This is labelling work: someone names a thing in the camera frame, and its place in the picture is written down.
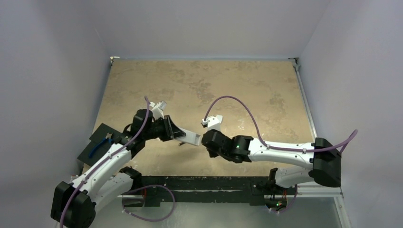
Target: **gray wall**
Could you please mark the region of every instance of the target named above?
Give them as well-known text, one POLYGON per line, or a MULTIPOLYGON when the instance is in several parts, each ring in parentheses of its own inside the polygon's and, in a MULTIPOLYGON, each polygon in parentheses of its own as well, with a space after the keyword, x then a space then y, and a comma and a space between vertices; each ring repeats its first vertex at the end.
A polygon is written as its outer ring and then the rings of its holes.
POLYGON ((301 55, 320 136, 360 132, 343 154, 353 227, 403 223, 403 1, 332 0, 301 55))
POLYGON ((297 57, 329 0, 89 0, 108 52, 126 58, 297 57))
POLYGON ((109 60, 81 1, 0 1, 0 227, 51 227, 77 171, 109 60))

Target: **metal frame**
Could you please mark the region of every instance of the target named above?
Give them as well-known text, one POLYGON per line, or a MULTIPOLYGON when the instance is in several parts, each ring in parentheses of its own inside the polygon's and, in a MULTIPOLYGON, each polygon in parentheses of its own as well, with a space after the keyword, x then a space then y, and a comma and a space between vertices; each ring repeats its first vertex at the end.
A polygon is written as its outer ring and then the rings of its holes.
MULTIPOLYGON (((299 67, 301 66, 297 62, 297 58, 290 58, 289 59, 292 63, 292 66, 294 67, 295 74, 297 77, 299 89, 301 91, 302 99, 304 100, 304 105, 305 105, 305 110, 307 112, 308 120, 309 120, 309 125, 312 133, 312 138, 315 139, 317 137, 317 132, 316 128, 314 125, 314 121, 312 118, 311 110, 309 109, 308 105, 308 100, 307 96, 305 95, 305 90, 304 87, 302 86, 302 81, 301 81, 301 76, 299 75, 299 67)), ((348 218, 347 211, 344 206, 344 198, 343 198, 343 192, 341 188, 336 188, 334 192, 332 192, 330 189, 331 188, 326 188, 319 186, 315 183, 312 185, 307 185, 305 186, 306 188, 302 187, 300 191, 298 191, 298 196, 299 197, 304 197, 304 195, 312 195, 313 197, 333 197, 335 201, 335 206, 336 206, 336 212, 340 220, 340 225, 342 228, 351 228, 351 222, 348 218)))

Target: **wire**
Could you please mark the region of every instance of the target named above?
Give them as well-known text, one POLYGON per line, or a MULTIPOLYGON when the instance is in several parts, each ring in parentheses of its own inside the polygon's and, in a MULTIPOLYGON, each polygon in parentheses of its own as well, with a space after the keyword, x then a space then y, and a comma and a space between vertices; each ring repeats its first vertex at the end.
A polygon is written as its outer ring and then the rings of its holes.
POLYGON ((143 197, 143 199, 145 200, 145 198, 147 197, 147 189, 141 190, 141 196, 143 197))
POLYGON ((112 140, 112 139, 104 138, 100 143, 98 143, 98 144, 91 150, 91 152, 89 153, 88 157, 89 157, 89 158, 92 158, 92 156, 94 155, 94 153, 99 149, 99 147, 102 146, 102 144, 105 143, 105 141, 108 141, 109 144, 112 144, 112 143, 113 143, 113 140, 112 140))
MULTIPOLYGON (((115 152, 111 153, 111 156, 115 156, 116 154, 118 154, 120 151, 122 151, 124 148, 126 148, 128 145, 130 145, 141 133, 141 131, 143 130, 145 123, 148 119, 148 115, 150 113, 150 102, 148 101, 148 97, 144 96, 145 101, 147 102, 147 109, 145 112, 145 118, 143 121, 143 124, 141 125, 139 131, 133 136, 133 138, 131 140, 129 140, 125 145, 123 145, 122 147, 120 147, 119 149, 117 149, 115 152)), ((79 183, 79 185, 76 187, 76 189, 74 189, 73 193, 71 194, 71 196, 68 198, 67 203, 63 209, 62 215, 60 216, 60 228, 63 228, 63 222, 64 222, 64 218, 66 216, 67 213, 67 209, 70 206, 71 201, 73 200, 73 198, 75 197, 75 195, 78 193, 78 191, 80 190, 80 188, 87 182, 87 180, 92 176, 92 174, 94 174, 95 171, 97 171, 99 169, 99 167, 101 167, 103 164, 105 164, 105 162, 107 162, 109 160, 109 157, 106 157, 105 159, 103 159, 97 166, 94 167, 94 169, 92 169, 90 171, 90 173, 79 183)))
POLYGON ((168 213, 167 215, 165 215, 165 216, 162 217, 162 218, 158 218, 158 219, 144 218, 144 217, 135 215, 135 214, 133 214, 132 212, 130 212, 129 210, 127 210, 127 209, 125 208, 125 206, 123 205, 123 200, 122 200, 122 208, 123 208, 123 211, 124 211, 124 212, 126 212, 127 214, 129 214, 129 215, 131 215, 131 216, 133 216, 133 217, 136 217, 136 218, 138 218, 138 219, 141 219, 141 220, 144 220, 144 221, 147 221, 147 222, 160 222, 160 221, 165 220, 165 219, 167 219, 168 217, 170 217, 170 216, 172 215, 173 211, 175 210, 175 207, 176 207, 175 197, 173 196, 173 193, 172 193, 171 190, 169 190, 169 188, 167 188, 167 187, 165 187, 165 186, 163 186, 163 185, 153 184, 153 185, 148 185, 148 186, 144 186, 144 187, 141 187, 141 188, 138 188, 138 189, 134 189, 134 190, 128 191, 128 192, 125 193, 125 194, 134 193, 134 192, 136 192, 136 191, 140 191, 140 190, 147 189, 147 188, 150 188, 150 187, 159 187, 159 188, 163 188, 163 189, 167 190, 167 191, 169 192, 169 194, 171 195, 173 205, 172 205, 171 211, 169 211, 169 213, 168 213))
POLYGON ((268 149, 274 149, 274 150, 279 150, 279 151, 293 151, 293 152, 303 152, 303 153, 306 153, 306 152, 327 152, 327 151, 331 151, 331 150, 337 149, 337 148, 339 148, 339 147, 343 147, 343 148, 340 150, 340 153, 342 153, 342 152, 344 151, 345 147, 348 145, 348 143, 349 143, 349 142, 357 135, 357 133, 358 133, 358 130, 355 129, 355 130, 351 133, 351 135, 350 135, 346 140, 344 140, 343 142, 341 142, 341 143, 339 143, 339 144, 337 144, 337 145, 330 146, 330 147, 326 147, 326 148, 322 148, 322 149, 311 149, 311 150, 307 150, 307 149, 294 149, 294 148, 284 148, 284 147, 277 147, 277 146, 267 145, 267 144, 264 142, 264 140, 262 139, 261 135, 260 135, 260 131, 259 131, 258 124, 256 123, 256 120, 255 120, 255 118, 253 117, 252 113, 250 112, 249 108, 248 108, 240 99, 238 99, 238 98, 236 98, 236 97, 234 97, 234 96, 225 95, 225 96, 220 96, 219 98, 215 99, 215 100, 213 101, 213 103, 210 105, 209 109, 207 110, 207 113, 206 113, 206 115, 204 116, 204 121, 207 119, 207 116, 209 115, 210 110, 213 108, 214 104, 215 104, 217 101, 219 101, 219 100, 221 100, 221 99, 223 99, 223 98, 231 98, 231 99, 234 99, 234 100, 238 101, 238 102, 246 109, 246 111, 249 113, 249 116, 250 116, 251 119, 252 119, 253 124, 255 125, 256 132, 258 133, 259 141, 260 141, 264 146, 266 146, 268 149))
POLYGON ((290 209, 290 207, 294 204, 295 199, 297 198, 297 194, 298 194, 298 185, 296 184, 296 185, 295 185, 294 197, 292 198, 290 204, 288 204, 288 200, 287 200, 287 206, 286 206, 286 208, 284 208, 284 210, 282 210, 282 211, 275 211, 275 212, 276 212, 276 213, 284 213, 284 212, 286 212, 288 209, 290 209))
POLYGON ((127 129, 129 129, 129 127, 130 127, 131 125, 132 125, 131 123, 129 123, 128 125, 126 125, 126 127, 123 129, 123 132, 126 132, 127 129))

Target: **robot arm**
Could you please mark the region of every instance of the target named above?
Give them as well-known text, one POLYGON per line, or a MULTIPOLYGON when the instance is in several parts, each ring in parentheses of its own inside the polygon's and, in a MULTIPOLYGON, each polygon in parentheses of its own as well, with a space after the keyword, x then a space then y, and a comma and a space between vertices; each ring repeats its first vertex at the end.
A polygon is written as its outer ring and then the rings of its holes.
MULTIPOLYGON (((152 109, 147 119, 146 109, 137 111, 133 122, 130 124, 130 130, 126 129, 122 133, 119 133, 107 127, 107 135, 113 139, 114 144, 106 150, 100 147, 96 151, 98 153, 96 154, 97 158, 95 158, 96 156, 94 158, 89 156, 90 152, 93 153, 93 145, 96 143, 91 142, 88 145, 89 148, 86 148, 80 156, 86 159, 96 159, 96 162, 92 163, 93 165, 89 170, 72 180, 71 183, 61 182, 58 184, 54 192, 51 210, 51 217, 54 220, 60 221, 67 200, 75 190, 77 193, 73 197, 64 217, 63 225, 69 228, 89 227, 96 213, 110 201, 122 193, 142 187, 139 186, 142 183, 141 173, 130 167, 122 167, 145 147, 145 141, 155 138, 159 138, 163 142, 175 139, 195 146, 199 145, 200 135, 177 127, 169 115, 163 114, 166 106, 164 101, 156 104, 151 103, 150 106, 152 109), (132 139, 144 121, 146 124, 139 136, 126 148, 118 153, 114 153, 132 139), (91 177, 87 180, 86 176, 90 174, 91 177), (85 180, 86 182, 77 190, 79 185, 85 180)), ((97 131, 105 127, 106 125, 100 126, 91 136, 91 141, 95 137, 94 135, 97 135, 97 131)))
MULTIPOLYGON (((210 116, 202 120, 207 132, 201 140, 210 157, 221 156, 234 162, 271 161, 296 165, 286 169, 272 169, 269 182, 271 187, 289 188, 295 184, 315 181, 327 187, 340 187, 341 153, 338 150, 327 152, 294 152, 268 149, 258 138, 237 135, 230 139, 220 131, 222 116, 210 116)), ((291 149, 322 149, 332 146, 326 139, 316 138, 314 143, 281 143, 265 141, 266 145, 291 149)))

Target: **mottled tabletop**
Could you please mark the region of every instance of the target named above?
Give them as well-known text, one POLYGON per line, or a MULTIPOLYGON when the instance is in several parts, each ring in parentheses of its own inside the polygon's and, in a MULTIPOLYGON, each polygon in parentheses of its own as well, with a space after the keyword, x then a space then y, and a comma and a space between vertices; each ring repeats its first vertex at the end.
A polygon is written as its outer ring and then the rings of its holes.
MULTIPOLYGON (((138 109, 164 100, 165 115, 184 129, 203 135, 201 119, 212 101, 222 95, 242 100, 258 123, 261 136, 285 143, 312 142, 301 91, 288 61, 114 61, 94 130, 105 123, 119 131, 138 109)), ((228 137, 257 133, 246 110, 235 100, 222 99, 210 114, 224 116, 221 131, 228 137)), ((269 161, 235 164, 210 158, 206 148, 178 141, 150 140, 127 165, 143 175, 267 176, 269 161)))

